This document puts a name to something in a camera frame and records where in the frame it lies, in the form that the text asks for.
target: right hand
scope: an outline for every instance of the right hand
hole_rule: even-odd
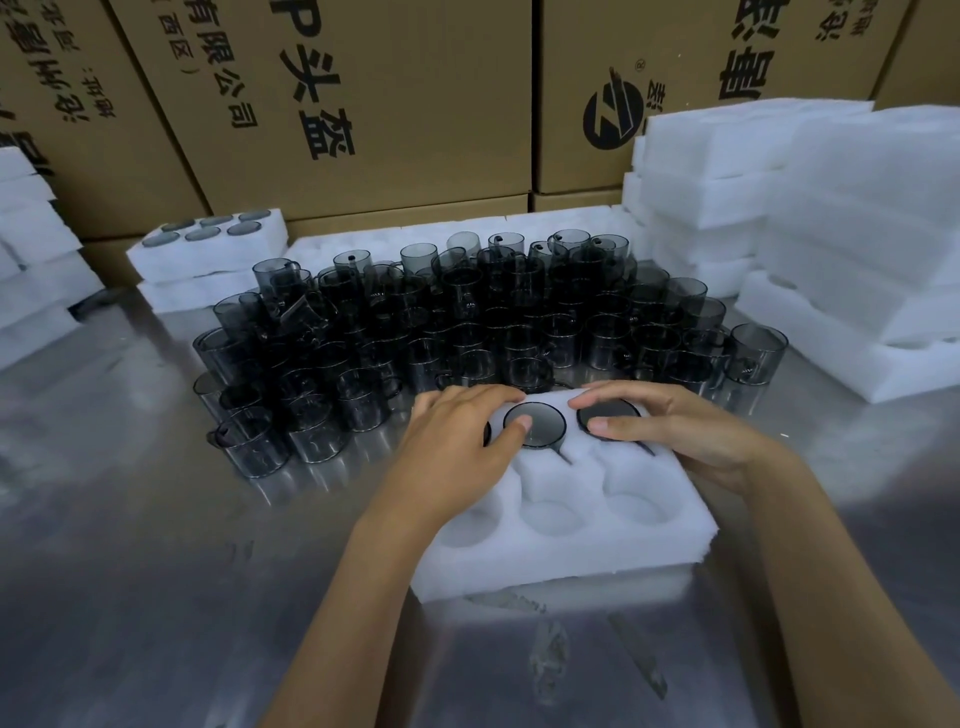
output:
[[[652,417],[594,417],[587,427],[595,435],[627,442],[648,441],[672,448],[684,467],[730,491],[748,496],[756,466],[796,458],[792,450],[753,429],[739,418],[675,384],[645,381],[597,381],[570,400],[573,409],[598,401],[629,400]]]

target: hand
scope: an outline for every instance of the hand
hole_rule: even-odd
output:
[[[432,539],[506,472],[533,420],[516,418],[486,447],[484,427],[494,410],[524,398],[520,390],[502,384],[417,395],[394,463],[368,512],[404,519]]]
[[[593,434],[624,441],[650,441],[672,448],[691,473],[741,496],[750,494],[751,471],[760,462],[796,458],[783,444],[756,431],[739,418],[674,384],[643,381],[597,381],[570,400],[573,409],[598,401],[631,400],[653,417],[594,417]]]

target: metal table surface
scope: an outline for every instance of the metal table surface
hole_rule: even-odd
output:
[[[239,478],[190,390],[211,316],[161,322],[126,294],[0,375],[4,725],[253,726],[323,597],[402,418]],[[791,352],[747,408],[807,457],[960,687],[960,391],[869,406]],[[773,724],[733,622],[704,567],[409,598],[381,720]]]

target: finger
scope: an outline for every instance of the finger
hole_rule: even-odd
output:
[[[587,429],[594,435],[622,442],[649,441],[670,448],[677,444],[677,418],[665,417],[591,417]]]
[[[484,419],[489,419],[498,408],[502,407],[508,401],[521,402],[527,396],[515,387],[508,387],[506,384],[484,384],[481,387],[470,387],[471,390],[481,390],[471,400],[479,407]]]
[[[533,424],[534,419],[530,415],[520,415],[504,427],[496,439],[487,445],[489,462],[498,473],[503,474],[510,465],[510,461],[514,459],[514,455],[520,452],[520,447]]]
[[[640,402],[651,412],[663,413],[670,408],[676,394],[676,388],[669,384],[612,379],[596,383],[568,404],[572,409],[583,409],[600,401],[631,400]]]
[[[442,392],[421,392],[418,394],[417,398],[414,399],[414,406],[410,410],[410,422],[413,422],[436,404],[441,394]]]

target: black logo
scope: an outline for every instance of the black logo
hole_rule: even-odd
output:
[[[633,84],[610,69],[603,87],[603,106],[593,94],[584,109],[584,135],[597,149],[617,149],[636,134],[643,121],[643,97]]]

